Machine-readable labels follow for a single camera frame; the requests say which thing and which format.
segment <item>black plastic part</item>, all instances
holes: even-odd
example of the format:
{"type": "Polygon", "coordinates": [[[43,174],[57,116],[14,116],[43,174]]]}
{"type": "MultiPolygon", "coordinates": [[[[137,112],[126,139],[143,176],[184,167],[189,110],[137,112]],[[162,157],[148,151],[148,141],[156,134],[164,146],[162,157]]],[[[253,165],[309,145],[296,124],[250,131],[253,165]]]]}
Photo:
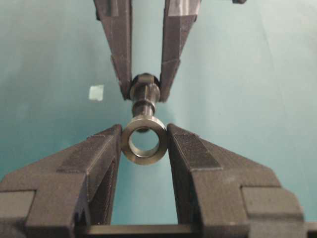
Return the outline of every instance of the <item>black plastic part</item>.
{"type": "Polygon", "coordinates": [[[74,238],[76,225],[109,224],[120,136],[121,126],[115,125],[6,175],[0,183],[0,197],[30,191],[35,196],[22,218],[8,212],[1,215],[1,238],[12,237],[10,230],[22,231],[19,237],[74,238]]]}
{"type": "Polygon", "coordinates": [[[173,124],[167,133],[180,224],[213,238],[306,236],[297,198],[271,169],[173,124]]]}
{"type": "Polygon", "coordinates": [[[111,49],[111,62],[124,99],[129,99],[131,84],[131,0],[94,0],[111,49]]]}

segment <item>metal ring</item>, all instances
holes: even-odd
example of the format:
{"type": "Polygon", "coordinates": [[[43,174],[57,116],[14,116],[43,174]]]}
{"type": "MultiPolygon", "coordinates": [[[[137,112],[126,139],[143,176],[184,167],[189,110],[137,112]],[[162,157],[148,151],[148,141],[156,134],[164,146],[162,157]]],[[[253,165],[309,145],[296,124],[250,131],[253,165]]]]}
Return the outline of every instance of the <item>metal ring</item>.
{"type": "Polygon", "coordinates": [[[121,136],[121,148],[125,156],[133,163],[138,165],[149,165],[160,160],[167,150],[167,135],[164,124],[153,116],[140,115],[134,117],[121,136]],[[141,128],[149,128],[158,136],[157,145],[151,150],[140,150],[131,139],[134,131],[141,128]]]}

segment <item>blue-green surface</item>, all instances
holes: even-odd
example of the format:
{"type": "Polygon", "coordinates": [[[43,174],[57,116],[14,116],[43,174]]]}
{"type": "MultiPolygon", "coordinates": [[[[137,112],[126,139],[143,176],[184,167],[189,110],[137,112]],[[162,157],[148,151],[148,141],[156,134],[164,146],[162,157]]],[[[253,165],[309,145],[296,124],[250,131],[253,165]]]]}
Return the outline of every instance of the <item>blue-green surface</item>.
{"type": "MultiPolygon", "coordinates": [[[[133,5],[133,75],[158,76],[164,1],[133,5]]],[[[92,0],[0,1],[0,178],[129,122],[109,58],[92,0]]],[[[204,0],[157,117],[273,168],[316,220],[316,65],[316,0],[204,0]]],[[[167,155],[122,156],[117,185],[114,224],[176,223],[167,155]]]]}

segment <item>white tape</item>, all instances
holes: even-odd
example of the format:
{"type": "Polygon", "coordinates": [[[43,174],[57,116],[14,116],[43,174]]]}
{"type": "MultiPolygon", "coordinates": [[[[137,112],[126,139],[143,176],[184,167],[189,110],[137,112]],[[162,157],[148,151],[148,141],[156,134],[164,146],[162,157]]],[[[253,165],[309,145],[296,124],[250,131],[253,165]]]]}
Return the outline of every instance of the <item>white tape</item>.
{"type": "Polygon", "coordinates": [[[104,85],[93,85],[89,89],[89,100],[101,102],[104,99],[104,85]]]}

